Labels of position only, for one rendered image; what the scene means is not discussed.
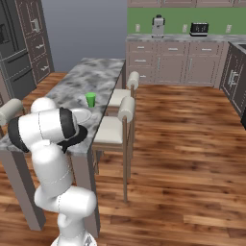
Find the brown lower cupboard run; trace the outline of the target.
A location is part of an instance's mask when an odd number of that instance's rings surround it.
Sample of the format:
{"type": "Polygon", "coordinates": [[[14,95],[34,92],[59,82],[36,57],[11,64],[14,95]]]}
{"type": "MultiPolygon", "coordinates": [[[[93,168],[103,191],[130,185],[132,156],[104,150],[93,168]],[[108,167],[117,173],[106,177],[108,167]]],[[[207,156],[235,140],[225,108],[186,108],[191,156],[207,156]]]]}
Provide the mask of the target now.
{"type": "Polygon", "coordinates": [[[228,46],[220,36],[128,35],[126,72],[141,84],[219,87],[228,46]]]}

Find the dark brown side cupboard run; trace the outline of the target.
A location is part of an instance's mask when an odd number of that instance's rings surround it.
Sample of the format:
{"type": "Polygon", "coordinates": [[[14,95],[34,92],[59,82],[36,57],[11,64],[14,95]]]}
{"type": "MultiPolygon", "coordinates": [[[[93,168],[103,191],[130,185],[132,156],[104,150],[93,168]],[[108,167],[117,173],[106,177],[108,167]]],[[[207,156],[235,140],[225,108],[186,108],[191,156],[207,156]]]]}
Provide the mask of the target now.
{"type": "Polygon", "coordinates": [[[219,88],[223,90],[237,114],[242,116],[246,109],[246,54],[232,43],[219,88]]]}

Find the dark grey fridge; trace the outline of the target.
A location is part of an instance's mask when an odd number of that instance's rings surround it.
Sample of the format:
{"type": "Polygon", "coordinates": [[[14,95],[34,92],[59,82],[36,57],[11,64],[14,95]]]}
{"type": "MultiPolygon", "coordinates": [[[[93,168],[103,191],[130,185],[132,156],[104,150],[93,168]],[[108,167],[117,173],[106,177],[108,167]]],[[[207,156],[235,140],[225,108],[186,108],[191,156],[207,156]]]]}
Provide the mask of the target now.
{"type": "Polygon", "coordinates": [[[0,71],[11,98],[23,99],[36,88],[14,0],[0,0],[0,71]]]}

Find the black toaster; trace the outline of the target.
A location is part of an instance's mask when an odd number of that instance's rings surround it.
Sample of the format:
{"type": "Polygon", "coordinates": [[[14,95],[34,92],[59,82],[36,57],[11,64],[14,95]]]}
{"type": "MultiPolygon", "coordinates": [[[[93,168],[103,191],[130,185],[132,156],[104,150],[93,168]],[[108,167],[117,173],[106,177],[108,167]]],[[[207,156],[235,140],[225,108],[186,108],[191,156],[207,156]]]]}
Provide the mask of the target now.
{"type": "Polygon", "coordinates": [[[189,34],[192,37],[206,37],[209,32],[208,22],[192,22],[189,34]]]}

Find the grey round plate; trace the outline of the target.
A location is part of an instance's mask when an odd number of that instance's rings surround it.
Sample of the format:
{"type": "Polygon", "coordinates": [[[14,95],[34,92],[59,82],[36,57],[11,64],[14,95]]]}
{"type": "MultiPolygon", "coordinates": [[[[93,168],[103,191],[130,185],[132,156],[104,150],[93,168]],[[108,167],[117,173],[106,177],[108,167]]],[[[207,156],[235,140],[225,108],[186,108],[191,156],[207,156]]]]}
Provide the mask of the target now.
{"type": "Polygon", "coordinates": [[[87,122],[91,118],[91,111],[88,109],[71,109],[72,113],[76,116],[77,122],[79,124],[87,122]]]}

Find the brown upper cupboard run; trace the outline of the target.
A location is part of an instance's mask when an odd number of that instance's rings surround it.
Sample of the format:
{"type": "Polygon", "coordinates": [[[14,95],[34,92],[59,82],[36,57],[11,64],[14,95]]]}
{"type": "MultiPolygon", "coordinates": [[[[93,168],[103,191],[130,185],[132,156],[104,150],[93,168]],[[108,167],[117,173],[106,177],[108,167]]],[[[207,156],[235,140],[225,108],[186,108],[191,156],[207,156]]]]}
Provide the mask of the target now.
{"type": "Polygon", "coordinates": [[[246,8],[246,0],[127,0],[128,8],[246,8]]]}

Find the silver coffee machine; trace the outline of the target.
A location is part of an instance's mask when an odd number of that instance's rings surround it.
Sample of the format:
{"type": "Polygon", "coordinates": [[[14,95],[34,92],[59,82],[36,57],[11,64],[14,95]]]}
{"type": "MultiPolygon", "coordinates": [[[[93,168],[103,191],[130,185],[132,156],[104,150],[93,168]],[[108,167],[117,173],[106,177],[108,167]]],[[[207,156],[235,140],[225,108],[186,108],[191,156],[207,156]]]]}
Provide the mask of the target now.
{"type": "Polygon", "coordinates": [[[165,19],[160,14],[157,14],[152,19],[152,37],[164,36],[164,24],[165,19]]]}

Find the tall brown cupboard run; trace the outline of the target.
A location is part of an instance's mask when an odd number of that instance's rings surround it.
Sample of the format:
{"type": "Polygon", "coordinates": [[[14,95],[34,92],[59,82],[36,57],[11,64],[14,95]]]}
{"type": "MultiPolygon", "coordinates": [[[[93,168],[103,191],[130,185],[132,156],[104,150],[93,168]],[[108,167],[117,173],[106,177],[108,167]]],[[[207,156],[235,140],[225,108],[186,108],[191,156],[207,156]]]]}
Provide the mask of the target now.
{"type": "Polygon", "coordinates": [[[15,0],[15,5],[38,84],[55,71],[41,0],[15,0]]]}

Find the marble top dining table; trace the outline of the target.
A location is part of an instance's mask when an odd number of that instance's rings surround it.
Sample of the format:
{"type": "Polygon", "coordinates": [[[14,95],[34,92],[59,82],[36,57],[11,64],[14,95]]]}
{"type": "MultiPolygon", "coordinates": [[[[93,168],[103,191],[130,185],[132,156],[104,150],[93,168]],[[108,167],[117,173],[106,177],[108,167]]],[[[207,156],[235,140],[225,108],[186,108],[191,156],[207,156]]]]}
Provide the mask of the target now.
{"type": "MultiPolygon", "coordinates": [[[[85,94],[96,94],[96,104],[91,109],[92,117],[86,123],[87,138],[68,148],[77,185],[91,191],[96,190],[91,145],[112,92],[118,80],[124,76],[125,61],[122,59],[83,59],[47,93],[58,106],[69,109],[85,107],[85,94]]],[[[40,231],[46,218],[43,210],[34,203],[35,186],[24,153],[13,146],[7,136],[0,139],[0,162],[29,228],[40,231]]]]}

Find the green cup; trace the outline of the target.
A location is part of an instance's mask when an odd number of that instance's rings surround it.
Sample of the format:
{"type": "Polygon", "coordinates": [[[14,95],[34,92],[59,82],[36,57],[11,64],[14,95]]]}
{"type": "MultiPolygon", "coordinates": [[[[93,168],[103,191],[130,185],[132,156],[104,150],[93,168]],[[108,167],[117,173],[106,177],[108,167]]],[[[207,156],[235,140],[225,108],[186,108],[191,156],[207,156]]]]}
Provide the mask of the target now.
{"type": "Polygon", "coordinates": [[[94,92],[88,92],[86,94],[86,101],[90,108],[95,106],[96,94],[94,92]]]}

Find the cream cushioned wooden stool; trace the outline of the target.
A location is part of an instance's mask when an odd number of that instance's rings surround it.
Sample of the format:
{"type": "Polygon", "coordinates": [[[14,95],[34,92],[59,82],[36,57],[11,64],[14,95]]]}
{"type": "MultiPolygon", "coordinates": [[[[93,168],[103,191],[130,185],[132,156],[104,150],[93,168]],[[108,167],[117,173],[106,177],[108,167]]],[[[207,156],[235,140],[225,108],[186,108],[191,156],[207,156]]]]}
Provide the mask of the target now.
{"type": "Polygon", "coordinates": [[[92,143],[94,171],[99,173],[97,153],[113,151],[123,153],[123,191],[127,202],[127,180],[131,177],[131,159],[134,145],[135,99],[122,99],[117,116],[104,116],[92,143]]]}
{"type": "Polygon", "coordinates": [[[0,108],[0,126],[6,125],[19,112],[25,114],[25,109],[19,99],[12,98],[0,108]]]}
{"type": "Polygon", "coordinates": [[[111,115],[112,113],[117,113],[118,109],[120,108],[121,101],[126,96],[131,96],[135,98],[135,93],[138,88],[139,83],[139,73],[133,71],[129,79],[127,81],[127,88],[126,89],[115,89],[112,93],[111,99],[109,101],[106,116],[111,115]]]}

